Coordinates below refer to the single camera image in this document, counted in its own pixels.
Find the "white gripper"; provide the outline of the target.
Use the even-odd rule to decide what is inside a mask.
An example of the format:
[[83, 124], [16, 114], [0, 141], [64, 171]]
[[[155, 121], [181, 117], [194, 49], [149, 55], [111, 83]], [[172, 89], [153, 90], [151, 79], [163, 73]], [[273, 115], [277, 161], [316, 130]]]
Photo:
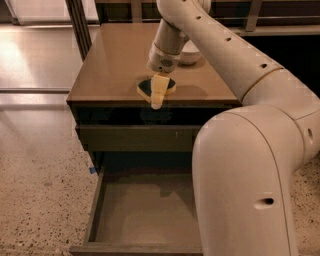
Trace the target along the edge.
[[174, 71], [181, 58], [182, 48], [178, 45], [157, 45], [153, 43], [149, 51], [147, 66], [156, 73], [151, 79], [151, 107], [158, 110], [162, 107], [170, 78], [164, 73]]

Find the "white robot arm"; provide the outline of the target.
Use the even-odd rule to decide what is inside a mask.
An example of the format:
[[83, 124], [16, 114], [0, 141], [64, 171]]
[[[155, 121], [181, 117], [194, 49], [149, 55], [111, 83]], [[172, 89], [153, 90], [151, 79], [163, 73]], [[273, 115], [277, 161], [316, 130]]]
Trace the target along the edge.
[[172, 72], [191, 40], [240, 107], [207, 121], [193, 147], [204, 256], [299, 256], [292, 174], [320, 152], [320, 100], [290, 71], [211, 18], [204, 0], [157, 0], [149, 54]]

